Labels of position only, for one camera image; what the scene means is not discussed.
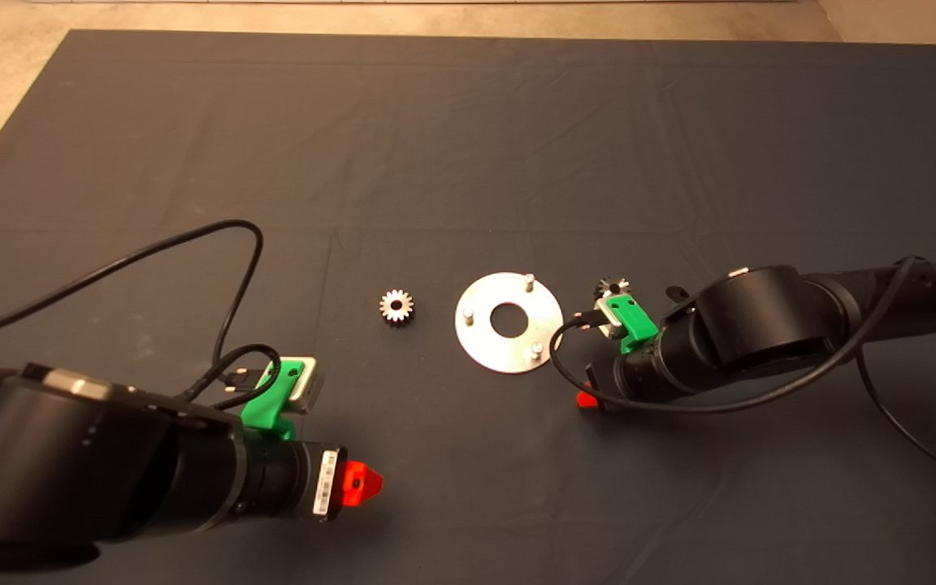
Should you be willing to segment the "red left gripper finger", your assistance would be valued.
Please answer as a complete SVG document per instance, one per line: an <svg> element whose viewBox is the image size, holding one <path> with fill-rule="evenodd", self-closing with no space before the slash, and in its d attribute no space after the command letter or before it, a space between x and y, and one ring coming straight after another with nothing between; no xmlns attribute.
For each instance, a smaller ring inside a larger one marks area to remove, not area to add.
<svg viewBox="0 0 936 585"><path fill-rule="evenodd" d="M383 489L384 477L365 462L346 461L342 470L342 506L361 506Z"/></svg>

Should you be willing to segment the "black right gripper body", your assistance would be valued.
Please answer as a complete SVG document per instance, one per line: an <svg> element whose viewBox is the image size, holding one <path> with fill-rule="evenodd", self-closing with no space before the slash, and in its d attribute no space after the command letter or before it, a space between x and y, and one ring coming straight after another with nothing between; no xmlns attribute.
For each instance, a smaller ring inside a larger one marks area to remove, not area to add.
<svg viewBox="0 0 936 585"><path fill-rule="evenodd" d="M660 336L646 349L605 357L586 366L586 392L599 408L639 412L683 412L673 400L683 397L666 357L680 354L686 344Z"/></svg>

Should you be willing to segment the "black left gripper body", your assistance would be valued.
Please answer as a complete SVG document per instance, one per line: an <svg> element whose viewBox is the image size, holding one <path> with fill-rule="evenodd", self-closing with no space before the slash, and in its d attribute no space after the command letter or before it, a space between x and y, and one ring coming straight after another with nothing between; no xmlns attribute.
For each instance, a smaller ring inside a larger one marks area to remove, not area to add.
<svg viewBox="0 0 936 585"><path fill-rule="evenodd" d="M343 509L348 449L328 442L252 438L236 500L237 521L296 518L330 522Z"/></svg>

